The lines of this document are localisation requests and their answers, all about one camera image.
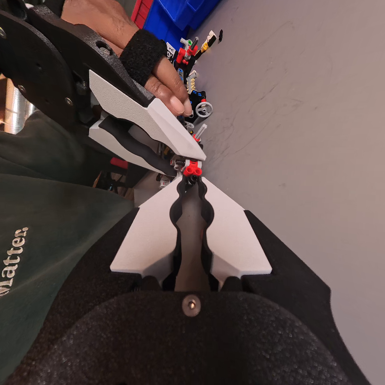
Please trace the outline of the person's left hand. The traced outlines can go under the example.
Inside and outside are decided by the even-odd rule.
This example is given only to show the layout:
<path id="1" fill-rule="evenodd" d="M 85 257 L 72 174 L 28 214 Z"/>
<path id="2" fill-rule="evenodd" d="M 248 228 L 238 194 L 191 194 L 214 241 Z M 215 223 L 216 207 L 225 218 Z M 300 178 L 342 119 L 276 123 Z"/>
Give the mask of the person's left hand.
<path id="1" fill-rule="evenodd" d="M 140 31 L 118 1 L 65 1 L 61 18 L 90 27 L 122 61 L 128 74 L 175 116 L 192 114 L 189 95 L 166 57 L 166 45 Z"/>

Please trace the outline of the grey lego chassis assembly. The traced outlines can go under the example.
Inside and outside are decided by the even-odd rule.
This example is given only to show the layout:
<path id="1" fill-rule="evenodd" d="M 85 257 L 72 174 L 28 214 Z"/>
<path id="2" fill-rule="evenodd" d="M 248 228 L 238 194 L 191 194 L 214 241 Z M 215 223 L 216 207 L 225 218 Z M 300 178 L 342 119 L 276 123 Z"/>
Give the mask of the grey lego chassis assembly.
<path id="1" fill-rule="evenodd" d="M 207 124 L 203 123 L 197 132 L 193 131 L 194 125 L 192 123 L 185 123 L 185 128 L 187 128 L 187 131 L 190 133 L 190 135 L 195 140 L 195 142 L 199 145 L 199 147 L 203 149 L 201 136 L 207 129 Z M 170 161 L 170 165 L 176 171 L 177 177 L 184 176 L 181 172 L 181 168 L 184 166 L 185 160 L 188 158 L 176 155 L 169 147 L 161 143 L 159 144 L 158 155 L 160 156 L 161 159 Z M 185 189 L 188 190 L 190 188 L 191 186 L 188 186 L 186 184 Z"/>

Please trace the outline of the pile of assorted lego parts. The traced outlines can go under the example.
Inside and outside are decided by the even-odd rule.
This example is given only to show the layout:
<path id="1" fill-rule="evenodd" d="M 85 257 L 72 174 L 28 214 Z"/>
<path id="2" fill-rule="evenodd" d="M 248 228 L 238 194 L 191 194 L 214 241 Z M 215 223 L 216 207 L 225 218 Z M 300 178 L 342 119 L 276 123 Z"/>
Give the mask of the pile of assorted lego parts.
<path id="1" fill-rule="evenodd" d="M 206 91 L 198 90 L 196 87 L 198 74 L 193 67 L 197 60 L 215 42 L 219 43 L 222 39 L 223 30 L 220 30 L 219 36 L 211 30 L 201 46 L 198 44 L 199 38 L 197 36 L 194 40 L 181 38 L 182 46 L 178 51 L 168 42 L 166 43 L 168 60 L 174 66 L 189 95 L 192 113 L 188 117 L 180 118 L 179 120 L 191 134 L 193 133 L 195 123 L 207 119 L 213 112 L 212 104 L 207 101 Z"/>

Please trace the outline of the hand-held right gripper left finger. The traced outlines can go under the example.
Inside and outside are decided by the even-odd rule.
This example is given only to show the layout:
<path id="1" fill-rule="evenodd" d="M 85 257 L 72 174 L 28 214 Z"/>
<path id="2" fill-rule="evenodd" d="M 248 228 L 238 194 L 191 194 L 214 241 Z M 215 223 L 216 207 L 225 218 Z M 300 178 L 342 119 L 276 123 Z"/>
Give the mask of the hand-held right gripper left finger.
<path id="1" fill-rule="evenodd" d="M 185 177 L 179 176 L 137 209 L 135 218 L 110 265 L 111 272 L 152 276 L 175 284 L 179 272 Z"/>

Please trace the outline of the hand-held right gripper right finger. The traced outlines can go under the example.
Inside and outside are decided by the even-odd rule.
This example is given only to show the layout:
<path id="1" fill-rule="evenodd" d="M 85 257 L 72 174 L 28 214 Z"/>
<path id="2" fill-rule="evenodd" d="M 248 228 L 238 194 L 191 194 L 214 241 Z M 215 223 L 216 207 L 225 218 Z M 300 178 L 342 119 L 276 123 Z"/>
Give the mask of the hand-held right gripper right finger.
<path id="1" fill-rule="evenodd" d="M 271 264 L 245 209 L 205 177 L 198 179 L 203 230 L 201 262 L 211 289 L 221 289 L 229 277 L 269 275 Z"/>

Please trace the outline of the green sweatshirt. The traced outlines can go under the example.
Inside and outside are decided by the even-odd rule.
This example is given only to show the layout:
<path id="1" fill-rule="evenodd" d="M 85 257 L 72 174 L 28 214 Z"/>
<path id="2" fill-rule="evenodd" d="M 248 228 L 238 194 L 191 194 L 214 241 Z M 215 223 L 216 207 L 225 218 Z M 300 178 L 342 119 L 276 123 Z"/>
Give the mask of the green sweatshirt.
<path id="1" fill-rule="evenodd" d="M 110 157 L 41 111 L 1 131 L 1 384 L 31 348 L 84 254 L 133 208 L 93 187 Z"/>

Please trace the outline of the blue storage bin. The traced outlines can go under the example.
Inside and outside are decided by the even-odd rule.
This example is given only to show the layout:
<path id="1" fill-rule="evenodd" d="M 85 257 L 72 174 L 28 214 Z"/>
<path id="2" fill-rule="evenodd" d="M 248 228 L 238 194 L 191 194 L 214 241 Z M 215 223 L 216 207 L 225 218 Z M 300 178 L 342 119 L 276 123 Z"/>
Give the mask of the blue storage bin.
<path id="1" fill-rule="evenodd" d="M 154 1 L 144 22 L 144 30 L 151 32 L 158 39 L 170 43 L 174 48 L 181 46 L 180 38 L 186 38 L 190 26 L 180 29 L 158 1 Z"/>
<path id="2" fill-rule="evenodd" d="M 220 0 L 159 0 L 160 6 L 181 30 L 197 29 Z"/>

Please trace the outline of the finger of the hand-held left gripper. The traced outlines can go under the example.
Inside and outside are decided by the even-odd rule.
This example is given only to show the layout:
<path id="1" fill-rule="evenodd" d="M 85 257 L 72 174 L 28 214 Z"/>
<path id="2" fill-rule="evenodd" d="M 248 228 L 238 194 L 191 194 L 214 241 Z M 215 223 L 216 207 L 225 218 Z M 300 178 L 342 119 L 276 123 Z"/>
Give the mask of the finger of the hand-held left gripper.
<path id="1" fill-rule="evenodd" d="M 199 144 L 160 99 L 154 98 L 148 107 L 143 107 L 92 70 L 89 70 L 89 84 L 108 114 L 134 123 L 179 156 L 205 161 L 206 155 Z"/>
<path id="2" fill-rule="evenodd" d="M 180 165 L 171 165 L 170 160 L 158 154 L 162 142 L 130 121 L 102 115 L 89 129 L 89 137 L 128 163 L 169 177 L 181 175 Z"/>

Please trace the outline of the red lego connector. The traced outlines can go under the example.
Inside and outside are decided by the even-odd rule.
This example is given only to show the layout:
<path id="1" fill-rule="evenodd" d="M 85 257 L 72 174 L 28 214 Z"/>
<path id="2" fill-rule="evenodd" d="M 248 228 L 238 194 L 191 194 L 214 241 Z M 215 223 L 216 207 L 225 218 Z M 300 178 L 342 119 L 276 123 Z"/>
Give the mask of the red lego connector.
<path id="1" fill-rule="evenodd" d="M 186 159 L 184 166 L 181 168 L 182 174 L 187 178 L 186 184 L 194 186 L 198 177 L 202 175 L 202 161 Z"/>

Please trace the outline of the red storage bin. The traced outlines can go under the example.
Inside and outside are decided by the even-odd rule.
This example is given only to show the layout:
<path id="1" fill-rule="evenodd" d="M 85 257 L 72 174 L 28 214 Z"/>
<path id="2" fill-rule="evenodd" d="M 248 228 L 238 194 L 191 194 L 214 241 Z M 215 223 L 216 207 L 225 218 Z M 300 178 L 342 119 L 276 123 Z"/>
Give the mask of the red storage bin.
<path id="1" fill-rule="evenodd" d="M 132 11 L 131 20 L 139 29 L 143 29 L 153 0 L 137 0 Z"/>

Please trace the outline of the shiny metal cylinder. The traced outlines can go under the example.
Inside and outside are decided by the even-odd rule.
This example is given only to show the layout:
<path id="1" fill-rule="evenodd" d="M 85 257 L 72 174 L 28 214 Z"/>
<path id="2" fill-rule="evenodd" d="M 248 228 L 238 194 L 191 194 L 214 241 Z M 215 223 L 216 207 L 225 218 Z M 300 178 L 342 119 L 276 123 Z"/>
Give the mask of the shiny metal cylinder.
<path id="1" fill-rule="evenodd" d="M 1 75 L 0 80 L 0 122 L 1 129 L 10 134 L 19 133 L 35 106 L 26 97 L 25 87 L 15 86 L 11 79 Z"/>

